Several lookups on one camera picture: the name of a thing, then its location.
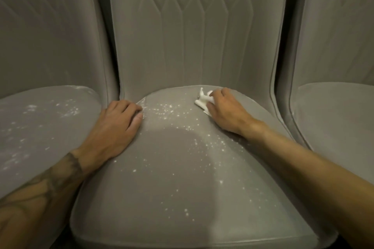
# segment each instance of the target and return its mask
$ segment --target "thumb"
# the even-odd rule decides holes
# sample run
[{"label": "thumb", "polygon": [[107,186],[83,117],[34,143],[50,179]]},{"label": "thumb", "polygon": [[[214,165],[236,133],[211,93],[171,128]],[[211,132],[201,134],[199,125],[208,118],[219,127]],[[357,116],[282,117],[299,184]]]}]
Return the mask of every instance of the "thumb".
[{"label": "thumb", "polygon": [[217,112],[217,108],[215,107],[215,105],[212,104],[211,102],[208,102],[208,103],[206,104],[206,107],[208,108],[210,114],[212,115],[212,118],[213,118],[214,120],[216,120],[217,115],[218,115],[218,112]]},{"label": "thumb", "polygon": [[131,121],[130,126],[127,128],[127,130],[136,134],[142,121],[143,121],[143,112],[139,112],[137,115],[135,115],[135,117]]}]

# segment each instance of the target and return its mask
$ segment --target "tattoo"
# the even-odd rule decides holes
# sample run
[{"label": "tattoo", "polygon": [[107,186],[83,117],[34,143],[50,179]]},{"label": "tattoo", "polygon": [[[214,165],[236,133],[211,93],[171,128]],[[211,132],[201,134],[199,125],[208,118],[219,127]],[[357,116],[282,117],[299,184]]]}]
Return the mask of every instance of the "tattoo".
[{"label": "tattoo", "polygon": [[58,193],[82,177],[83,171],[78,159],[68,153],[57,164],[0,199],[0,238],[15,213],[29,218],[37,199],[42,202],[45,213]]}]

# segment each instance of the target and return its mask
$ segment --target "skin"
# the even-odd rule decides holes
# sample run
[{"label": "skin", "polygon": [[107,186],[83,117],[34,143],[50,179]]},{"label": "skin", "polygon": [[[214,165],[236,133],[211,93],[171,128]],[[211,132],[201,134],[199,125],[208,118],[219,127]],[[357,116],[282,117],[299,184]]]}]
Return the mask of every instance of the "skin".
[{"label": "skin", "polygon": [[374,248],[374,185],[253,118],[224,88],[207,107],[214,121],[254,144],[262,158],[314,204],[353,248]]},{"label": "skin", "polygon": [[126,100],[111,102],[101,111],[79,148],[3,197],[0,200],[0,247],[26,248],[43,221],[72,199],[82,181],[129,145],[142,122],[141,110],[141,106]]},{"label": "skin", "polygon": [[[310,200],[353,248],[374,247],[373,185],[274,132],[253,118],[229,89],[211,95],[215,105],[207,106],[222,129],[255,145],[262,158]],[[73,197],[87,175],[123,152],[141,124],[143,114],[134,117],[138,111],[141,107],[131,102],[112,102],[79,148],[0,200],[2,248],[25,248],[43,220]]]}]

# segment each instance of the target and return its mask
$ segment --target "quilted backrest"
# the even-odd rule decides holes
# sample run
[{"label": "quilted backrest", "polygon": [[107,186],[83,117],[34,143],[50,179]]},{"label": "quilted backrest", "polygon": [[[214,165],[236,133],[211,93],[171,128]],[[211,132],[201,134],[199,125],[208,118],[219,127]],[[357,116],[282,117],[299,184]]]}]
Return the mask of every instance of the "quilted backrest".
[{"label": "quilted backrest", "polygon": [[121,97],[169,87],[236,89],[275,113],[285,0],[111,0]]},{"label": "quilted backrest", "polygon": [[81,85],[118,97],[96,0],[0,0],[0,98]]},{"label": "quilted backrest", "polygon": [[285,61],[292,89],[314,82],[374,85],[374,0],[299,0]]}]

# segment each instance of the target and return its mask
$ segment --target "finger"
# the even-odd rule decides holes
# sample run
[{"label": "finger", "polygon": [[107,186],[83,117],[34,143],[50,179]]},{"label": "finger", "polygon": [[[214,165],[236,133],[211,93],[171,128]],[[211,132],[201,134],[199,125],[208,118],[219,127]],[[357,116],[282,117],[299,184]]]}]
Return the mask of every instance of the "finger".
[{"label": "finger", "polygon": [[216,119],[217,119],[217,115],[218,115],[218,111],[217,111],[217,108],[215,107],[215,105],[212,104],[211,102],[208,102],[208,103],[206,104],[206,107],[208,108],[208,110],[209,110],[209,112],[210,112],[212,118],[213,118],[214,120],[216,120]]},{"label": "finger", "polygon": [[126,110],[122,113],[122,116],[124,117],[126,127],[129,126],[131,118],[137,111],[141,111],[142,107],[140,105],[131,103]]},{"label": "finger", "polygon": [[233,98],[234,96],[231,94],[230,89],[228,88],[223,88],[222,89],[222,95],[227,97],[227,98]]},{"label": "finger", "polygon": [[220,89],[217,89],[217,90],[213,91],[210,94],[210,96],[212,96],[214,98],[214,102],[215,103],[219,102],[222,99],[222,97],[223,97],[222,92],[221,92]]},{"label": "finger", "polygon": [[118,104],[118,101],[112,101],[109,105],[108,105],[108,108],[107,108],[107,111],[112,111],[116,108]]},{"label": "finger", "polygon": [[127,101],[127,100],[120,100],[117,104],[117,106],[115,107],[115,110],[122,113],[125,111],[125,109],[130,105],[130,101]]},{"label": "finger", "polygon": [[143,112],[139,112],[137,115],[135,115],[134,119],[131,121],[131,124],[128,127],[127,131],[135,135],[142,121],[143,121]]}]

